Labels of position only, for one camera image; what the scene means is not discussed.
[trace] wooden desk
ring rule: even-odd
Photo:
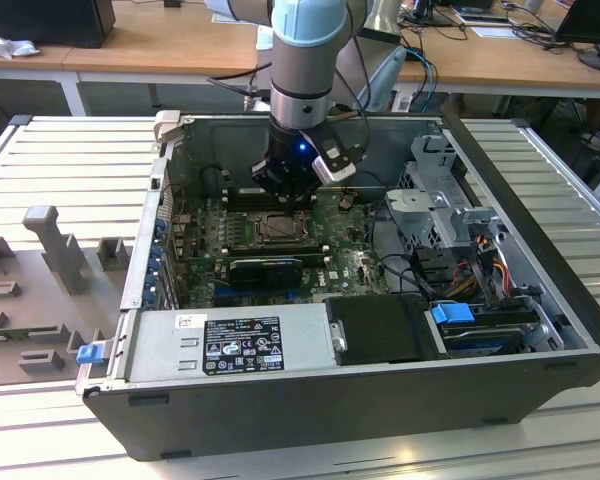
[[[547,0],[541,16],[561,20],[567,10]],[[524,13],[513,18],[532,21]],[[449,36],[462,37],[446,28]],[[438,67],[439,91],[560,97],[600,97],[600,71],[578,61],[569,49],[549,52],[520,39],[481,38],[471,27],[468,40],[454,41],[434,29],[423,35],[427,59]],[[415,34],[405,31],[409,42],[417,46]],[[408,63],[400,82],[421,82],[423,69],[418,62]]]
[[[566,10],[547,0],[543,15],[560,18]],[[202,5],[165,9],[162,2],[114,2],[116,25],[101,49],[42,46],[37,57],[0,59],[0,78],[53,80],[62,85],[73,115],[83,116],[80,82],[206,84],[215,74],[239,73],[256,63],[256,28],[211,23]],[[457,35],[454,29],[445,29]],[[438,67],[438,91],[494,95],[600,98],[600,72],[581,64],[574,52],[556,55],[520,39],[447,39],[434,29],[423,35],[429,58]],[[412,44],[417,37],[407,33]],[[418,62],[404,65],[400,98],[423,80]]]
[[[253,25],[211,22],[203,5],[114,2],[116,25],[101,49],[73,49],[67,70],[198,74],[241,72],[256,62]]]
[[[48,45],[31,57],[14,57],[13,60],[0,57],[0,68],[62,70],[62,62],[69,52],[71,47]]]

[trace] blue release tab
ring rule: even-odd
[[[104,345],[83,345],[78,349],[76,361],[83,363],[104,363]]]
[[[472,323],[476,319],[471,308],[466,303],[440,303],[431,309],[436,324],[441,323]]]

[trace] metal table leg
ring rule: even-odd
[[[80,83],[75,72],[66,72],[58,82],[62,86],[62,91],[69,105],[71,115],[74,117],[86,117],[91,115],[89,106],[84,102],[78,83]]]

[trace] computer case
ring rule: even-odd
[[[111,0],[0,0],[0,37],[100,48],[113,29]]]

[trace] warning label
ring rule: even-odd
[[[284,370],[280,318],[207,321],[202,365],[207,375]]]

